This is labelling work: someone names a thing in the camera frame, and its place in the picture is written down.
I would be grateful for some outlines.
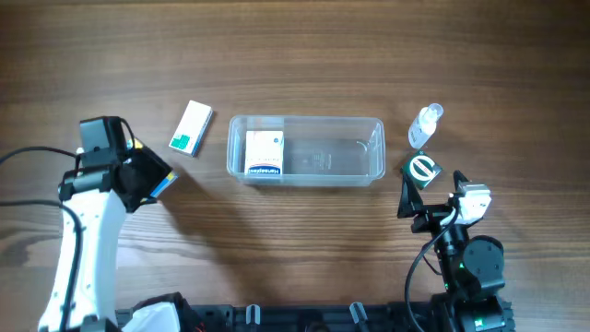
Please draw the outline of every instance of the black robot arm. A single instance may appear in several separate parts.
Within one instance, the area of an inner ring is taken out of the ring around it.
[[[505,285],[502,244],[483,235],[470,239],[467,233],[483,218],[491,201],[490,190],[485,184],[469,182],[460,171],[454,172],[454,187],[447,203],[424,205],[411,178],[403,174],[397,217],[413,217],[412,232],[431,234],[433,243],[427,244],[438,256],[446,288],[446,293],[432,296],[434,319],[428,326],[418,324],[406,298],[408,321],[417,331],[514,331],[510,304],[498,296]],[[423,250],[417,261],[425,253]],[[408,288],[413,271],[408,273]]]

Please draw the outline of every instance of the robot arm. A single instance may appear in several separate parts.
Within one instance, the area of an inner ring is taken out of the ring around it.
[[[446,293],[431,299],[434,319],[426,330],[502,331],[513,330],[510,304],[503,302],[498,291],[504,287],[502,244],[489,236],[469,239],[467,229],[478,223],[488,209],[491,197],[485,184],[469,182],[460,172],[454,172],[455,193],[446,204],[424,205],[418,190],[407,174],[403,174],[402,196],[397,217],[414,218],[412,232],[429,232],[439,258]],[[422,249],[417,260],[425,254]],[[407,276],[407,317],[415,330],[422,331],[409,306]]]
[[[75,220],[64,213],[55,283],[39,331],[75,330],[97,322],[115,327],[119,232],[126,214],[153,200],[151,193],[171,172],[149,148],[136,147],[139,143],[131,131],[133,143],[128,148],[122,124],[126,122],[119,117],[80,124],[86,152],[78,154],[76,168],[64,175],[59,195],[76,213],[80,231]]]

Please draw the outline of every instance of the white box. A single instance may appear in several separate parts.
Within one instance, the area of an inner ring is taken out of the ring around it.
[[[213,111],[210,106],[189,101],[169,147],[194,156],[207,129]]]
[[[283,147],[282,131],[247,131],[244,172],[282,174]]]

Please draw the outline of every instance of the cable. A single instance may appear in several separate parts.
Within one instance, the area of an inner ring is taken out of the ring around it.
[[[428,265],[428,267],[431,268],[432,272],[434,272],[435,275],[437,276],[442,276],[443,273],[439,272],[436,268],[434,268],[431,264],[431,262],[428,261],[428,258],[426,258],[426,256],[424,256],[424,262],[426,263],[426,265]]]
[[[77,173],[80,171],[80,162],[82,161],[82,154],[76,155],[76,163],[74,166],[74,176],[77,176]]]
[[[125,120],[124,118],[119,119],[121,119],[121,122],[127,127],[127,131],[129,132],[129,136],[131,137],[131,144],[133,146],[133,149],[136,149],[136,137],[133,135],[133,130],[131,130],[131,126],[129,125],[129,123],[127,123],[127,120]]]
[[[420,259],[422,259],[422,257],[424,257],[424,255],[426,253],[428,253],[428,251],[431,249],[431,247],[437,241],[439,241],[439,239],[441,237],[443,237],[443,235],[446,232],[448,232],[449,229],[451,227],[453,227],[454,223],[457,221],[457,218],[459,217],[459,205],[456,203],[456,198],[454,198],[453,201],[454,201],[454,215],[453,215],[453,218],[451,219],[451,221],[446,225],[446,227],[438,235],[436,235],[434,238],[432,238],[432,240],[430,240],[426,244],[424,244],[424,246],[422,247],[422,250],[416,256],[416,258],[414,259],[414,263],[412,263],[412,266],[409,268],[409,271],[407,272],[406,285],[404,286],[404,301],[406,302],[407,315],[410,318],[410,322],[412,323],[412,325],[414,326],[414,328],[416,330],[418,330],[419,332],[424,332],[424,330],[418,324],[418,321],[416,320],[416,317],[414,317],[414,313],[412,312],[412,307],[409,304],[409,286],[412,283],[412,276],[414,275],[414,271],[416,270],[416,267],[418,266],[418,263],[420,262]]]
[[[64,151],[62,149],[59,148],[50,148],[50,147],[27,147],[27,148],[19,148],[16,149],[8,154],[6,154],[4,157],[0,158],[0,164],[2,164],[3,162],[5,162],[8,158],[16,156],[19,153],[22,152],[29,152],[29,151],[50,151],[50,152],[55,152],[55,153],[60,153],[63,155],[66,155],[68,157],[72,157],[75,158],[76,154],[72,153],[72,152],[67,152]]]
[[[69,207],[66,207],[60,202],[45,199],[31,199],[11,202],[0,202],[0,207],[21,207],[29,205],[43,205],[48,207],[60,208],[67,212],[74,222],[74,232],[76,233],[76,245],[74,246],[74,258],[72,259],[72,268],[70,269],[70,276],[65,290],[65,298],[63,305],[62,321],[59,330],[65,331],[67,322],[69,320],[70,312],[72,310],[72,298],[74,297],[74,287],[76,286],[77,272],[80,266],[80,250],[82,248],[82,223],[77,214]]]

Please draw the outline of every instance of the green object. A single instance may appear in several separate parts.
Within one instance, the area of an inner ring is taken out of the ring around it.
[[[180,138],[174,138],[171,145],[173,148],[185,149],[190,139],[188,135],[182,135]]]
[[[426,188],[442,170],[443,168],[422,150],[418,150],[402,167],[402,172],[408,174],[420,190]]]

